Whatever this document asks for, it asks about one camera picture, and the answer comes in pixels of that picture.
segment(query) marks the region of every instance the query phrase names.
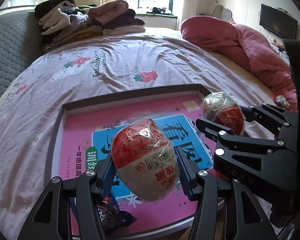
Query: window sill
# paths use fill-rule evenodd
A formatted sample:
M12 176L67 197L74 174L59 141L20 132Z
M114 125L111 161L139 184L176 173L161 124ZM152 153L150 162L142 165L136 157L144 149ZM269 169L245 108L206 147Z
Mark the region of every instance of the window sill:
M140 16L140 17L165 17L165 18L172 18L172 19L178 19L178 16L175 15L164 15L164 14L151 14L151 13L137 13L136 17Z

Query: bedsheet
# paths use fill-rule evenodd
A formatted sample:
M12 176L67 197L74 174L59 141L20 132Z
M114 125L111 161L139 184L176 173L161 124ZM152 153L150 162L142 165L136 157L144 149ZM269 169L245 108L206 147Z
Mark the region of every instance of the bedsheet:
M273 103L272 92L252 74L168 29L91 38L34 61L0 99L0 230L4 236L17 239L44 188L46 152L62 104L189 83L225 91L243 106ZM255 123L247 123L246 131L255 138L273 139Z

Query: green label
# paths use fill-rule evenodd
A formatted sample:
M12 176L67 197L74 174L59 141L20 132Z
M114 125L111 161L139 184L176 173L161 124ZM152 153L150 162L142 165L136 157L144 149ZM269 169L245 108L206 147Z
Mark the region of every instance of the green label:
M98 151L95 147L89 147L86 150L86 168L87 170L93 170L98 162Z

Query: plastic wrap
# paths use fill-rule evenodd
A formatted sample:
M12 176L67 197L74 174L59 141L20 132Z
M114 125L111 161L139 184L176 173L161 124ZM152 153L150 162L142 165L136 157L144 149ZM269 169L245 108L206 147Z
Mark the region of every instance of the plastic wrap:
M236 135L244 134L245 117L240 106L226 93L215 92L202 99L203 117L231 128Z
M277 106L283 107L284 109L290 110L290 104L283 95L274 95L273 101Z
M112 157L121 181L145 201L163 198L180 177L173 143L150 118L142 118L116 134Z

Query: pink sweater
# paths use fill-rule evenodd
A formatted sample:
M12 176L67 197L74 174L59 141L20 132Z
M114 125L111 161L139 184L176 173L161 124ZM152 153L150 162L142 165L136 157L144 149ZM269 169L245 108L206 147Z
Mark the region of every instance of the pink sweater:
M216 51L254 74L275 95L284 95L292 111L298 111L290 67L260 32L209 16L194 16L182 23L181 33L192 44Z
M129 8L129 5L124 0L115 0L104 3L98 7L90 8L88 11L89 19L95 19L101 25L105 25L114 18L125 13Z

